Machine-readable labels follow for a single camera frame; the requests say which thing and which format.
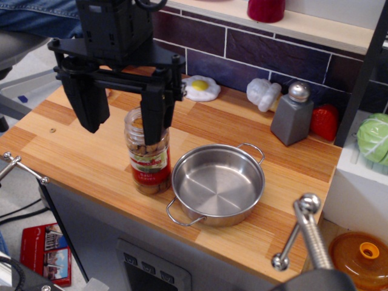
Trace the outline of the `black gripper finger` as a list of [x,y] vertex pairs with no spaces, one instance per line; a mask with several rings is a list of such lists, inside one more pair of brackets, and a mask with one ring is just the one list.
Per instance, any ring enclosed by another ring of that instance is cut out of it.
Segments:
[[62,75],[61,81],[80,124],[95,133],[110,116],[105,88],[86,75]]
[[163,85],[147,85],[141,93],[141,114],[145,144],[157,144],[171,126],[175,99]]

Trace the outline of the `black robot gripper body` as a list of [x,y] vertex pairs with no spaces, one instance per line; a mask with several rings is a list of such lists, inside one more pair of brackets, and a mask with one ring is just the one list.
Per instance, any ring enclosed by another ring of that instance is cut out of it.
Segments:
[[117,71],[129,65],[168,68],[174,75],[169,86],[180,101],[184,96],[180,70],[185,61],[153,42],[152,13],[165,5],[165,1],[77,1],[82,37],[52,40],[48,47]]

